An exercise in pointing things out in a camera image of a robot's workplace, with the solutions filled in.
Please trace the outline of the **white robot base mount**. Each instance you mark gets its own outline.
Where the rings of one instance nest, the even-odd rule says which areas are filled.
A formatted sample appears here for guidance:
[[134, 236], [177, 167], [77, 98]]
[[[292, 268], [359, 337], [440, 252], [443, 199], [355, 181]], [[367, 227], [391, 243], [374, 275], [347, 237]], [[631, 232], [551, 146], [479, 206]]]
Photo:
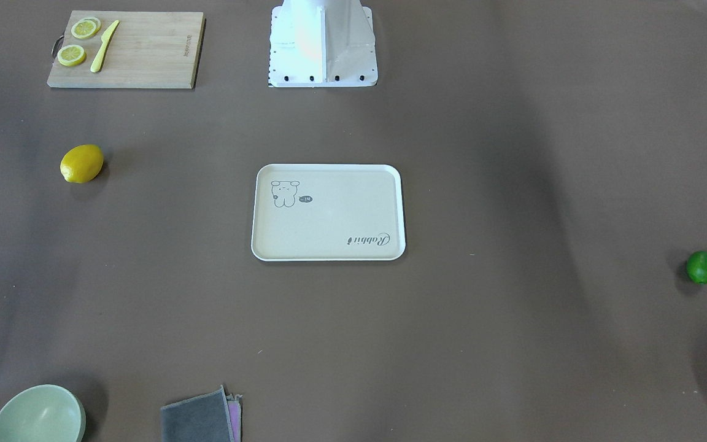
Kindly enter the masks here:
[[283, 1], [271, 11], [269, 43], [269, 87], [378, 83], [373, 12], [359, 1]]

